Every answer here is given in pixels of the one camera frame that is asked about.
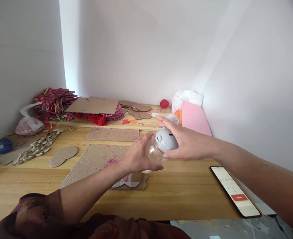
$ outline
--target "glue gun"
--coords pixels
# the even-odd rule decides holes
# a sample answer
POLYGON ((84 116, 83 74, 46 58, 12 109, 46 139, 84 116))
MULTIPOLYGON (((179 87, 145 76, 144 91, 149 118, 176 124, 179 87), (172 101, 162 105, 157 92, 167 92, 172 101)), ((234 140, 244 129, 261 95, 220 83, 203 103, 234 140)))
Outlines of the glue gun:
POLYGON ((12 142, 7 138, 2 138, 0 140, 0 154, 6 154, 13 150, 12 142))

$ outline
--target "jar lid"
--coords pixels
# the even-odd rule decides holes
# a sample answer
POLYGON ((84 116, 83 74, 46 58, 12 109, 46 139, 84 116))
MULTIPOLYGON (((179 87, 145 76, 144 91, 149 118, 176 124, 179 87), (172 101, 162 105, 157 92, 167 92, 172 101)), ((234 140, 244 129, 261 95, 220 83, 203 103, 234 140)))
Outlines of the jar lid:
POLYGON ((167 128, 161 129, 156 133, 155 141, 164 152, 179 147, 175 136, 167 128))

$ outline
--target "smartphone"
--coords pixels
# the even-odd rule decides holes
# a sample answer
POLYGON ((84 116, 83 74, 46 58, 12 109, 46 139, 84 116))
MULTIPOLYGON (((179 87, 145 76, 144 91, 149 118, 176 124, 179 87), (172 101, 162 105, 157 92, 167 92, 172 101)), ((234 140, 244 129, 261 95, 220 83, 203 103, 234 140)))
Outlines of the smartphone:
POLYGON ((243 218, 261 217, 261 213, 224 167, 213 166, 210 167, 210 170, 243 218))

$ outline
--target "red button on screen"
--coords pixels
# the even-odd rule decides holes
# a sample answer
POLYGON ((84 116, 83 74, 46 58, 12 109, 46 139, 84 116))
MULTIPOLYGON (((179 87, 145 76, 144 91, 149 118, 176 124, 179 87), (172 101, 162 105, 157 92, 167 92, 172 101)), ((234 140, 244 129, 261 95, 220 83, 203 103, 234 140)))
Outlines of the red button on screen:
POLYGON ((244 194, 234 194, 231 195, 234 201, 246 201, 248 200, 247 197, 244 194))

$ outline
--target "plastic bag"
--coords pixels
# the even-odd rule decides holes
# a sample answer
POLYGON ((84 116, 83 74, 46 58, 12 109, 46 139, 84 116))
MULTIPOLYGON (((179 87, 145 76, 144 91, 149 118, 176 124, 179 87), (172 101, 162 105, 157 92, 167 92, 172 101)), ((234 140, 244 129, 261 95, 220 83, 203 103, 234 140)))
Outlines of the plastic bag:
POLYGON ((180 124, 180 119, 174 115, 177 110, 182 110, 183 101, 202 106, 203 96, 191 90, 178 91, 172 98, 172 112, 166 117, 175 124, 180 124))
POLYGON ((20 113, 24 116, 18 123, 15 133, 19 135, 36 135, 39 132, 41 132, 45 125, 43 122, 41 122, 39 119, 36 119, 34 117, 30 117, 30 115, 27 113, 27 110, 41 104, 41 102, 27 105, 24 108, 20 109, 20 113))

